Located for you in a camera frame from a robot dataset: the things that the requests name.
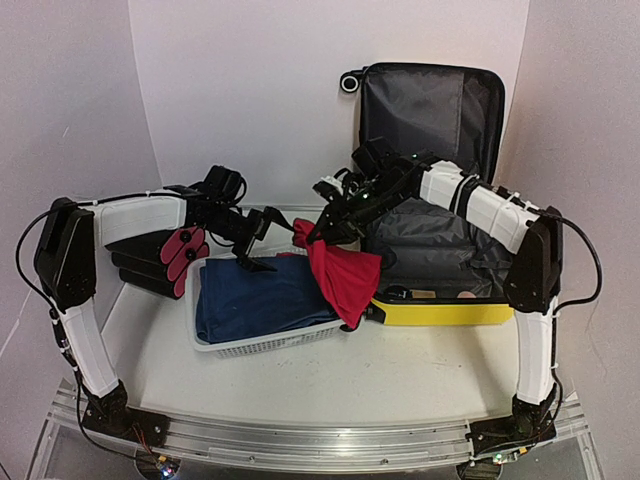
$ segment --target white backdrop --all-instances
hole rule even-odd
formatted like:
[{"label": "white backdrop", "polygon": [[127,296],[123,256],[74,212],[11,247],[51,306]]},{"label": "white backdrop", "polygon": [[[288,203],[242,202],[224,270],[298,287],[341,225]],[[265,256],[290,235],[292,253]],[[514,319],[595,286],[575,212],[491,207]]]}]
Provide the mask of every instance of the white backdrop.
[{"label": "white backdrop", "polygon": [[528,0],[129,0],[162,180],[240,170],[249,202],[319,204],[346,165],[356,98],[340,75],[378,61],[486,68],[510,105]]}]

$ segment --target open suitcase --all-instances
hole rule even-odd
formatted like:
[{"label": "open suitcase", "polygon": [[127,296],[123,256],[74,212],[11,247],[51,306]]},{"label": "open suitcase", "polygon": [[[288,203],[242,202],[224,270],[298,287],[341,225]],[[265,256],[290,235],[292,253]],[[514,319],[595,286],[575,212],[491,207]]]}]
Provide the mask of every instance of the open suitcase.
[{"label": "open suitcase", "polygon": [[[491,182],[505,102],[495,73],[377,63],[345,73],[340,86],[361,90],[360,143],[385,137],[402,154],[428,149]],[[363,250],[383,257],[370,319],[474,325],[513,315],[502,291],[511,254],[448,210],[408,200],[370,226]]]}]

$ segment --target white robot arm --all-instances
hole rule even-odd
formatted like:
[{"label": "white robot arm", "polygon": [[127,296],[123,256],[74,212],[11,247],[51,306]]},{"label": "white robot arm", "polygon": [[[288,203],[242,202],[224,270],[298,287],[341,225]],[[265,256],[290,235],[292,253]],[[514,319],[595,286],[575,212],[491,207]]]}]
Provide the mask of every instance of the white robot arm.
[{"label": "white robot arm", "polygon": [[[272,207],[250,209],[244,215],[237,208],[243,188],[246,192],[238,172],[214,166],[203,182],[191,187],[173,186],[94,202],[60,198],[39,217],[46,218],[46,223],[34,266],[42,289],[24,276],[19,262],[17,266],[23,279],[51,307],[58,347],[89,398],[91,412],[83,420],[86,428],[133,441],[137,441],[134,430],[139,428],[150,446],[161,446],[166,436],[163,425],[168,422],[165,416],[126,405],[126,389],[109,360],[95,318],[96,249],[152,232],[198,226],[230,241],[238,263],[247,270],[272,270],[249,252],[256,240],[264,239],[271,223],[293,228]],[[35,223],[18,243],[18,259],[24,237]]]},{"label": "white robot arm", "polygon": [[559,212],[524,203],[430,153],[399,155],[384,139],[366,142],[353,159],[357,173],[345,169],[314,186],[328,204],[308,240],[355,241],[365,236],[369,223],[413,197],[450,210],[504,245],[514,255],[503,290],[515,309],[519,337],[513,415],[471,424],[470,438],[476,454],[501,450],[505,438],[513,449],[552,438],[554,310],[562,269]]}]

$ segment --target laundry basket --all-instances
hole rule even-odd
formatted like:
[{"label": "laundry basket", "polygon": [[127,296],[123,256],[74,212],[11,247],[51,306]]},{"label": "laundry basket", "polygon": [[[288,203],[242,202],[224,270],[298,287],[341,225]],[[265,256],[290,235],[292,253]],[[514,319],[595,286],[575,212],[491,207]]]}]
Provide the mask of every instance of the laundry basket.
[{"label": "laundry basket", "polygon": [[[293,245],[283,245],[280,247],[271,247],[268,249],[255,249],[253,255],[256,257],[274,257],[279,253],[296,253],[306,255],[306,250],[297,248]],[[233,254],[225,253],[214,255],[209,258],[233,258]],[[187,272],[187,282],[185,286],[185,305],[186,305],[186,321],[189,340],[193,348],[199,352],[213,352],[220,358],[239,357],[242,355],[250,355],[252,353],[268,352],[278,348],[292,347],[294,345],[302,345],[305,343],[315,342],[331,337],[336,333],[340,326],[343,325],[342,320],[334,320],[332,322],[313,325],[311,327],[298,328],[288,330],[281,333],[272,333],[271,335],[263,335],[261,337],[247,338],[244,340],[236,340],[233,342],[223,342],[209,344],[198,338],[196,333],[196,308],[200,297],[200,269],[206,264],[206,258],[200,258],[189,265]]]}]

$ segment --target folded blue clothes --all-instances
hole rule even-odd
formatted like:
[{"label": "folded blue clothes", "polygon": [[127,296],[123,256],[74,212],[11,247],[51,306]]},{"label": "folded blue clothes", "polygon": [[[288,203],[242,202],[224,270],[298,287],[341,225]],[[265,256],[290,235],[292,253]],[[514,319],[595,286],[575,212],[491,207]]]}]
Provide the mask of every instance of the folded blue clothes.
[{"label": "folded blue clothes", "polygon": [[196,332],[207,343],[230,342],[336,320],[309,259],[261,260],[276,272],[248,272],[235,259],[208,259],[200,269]]}]

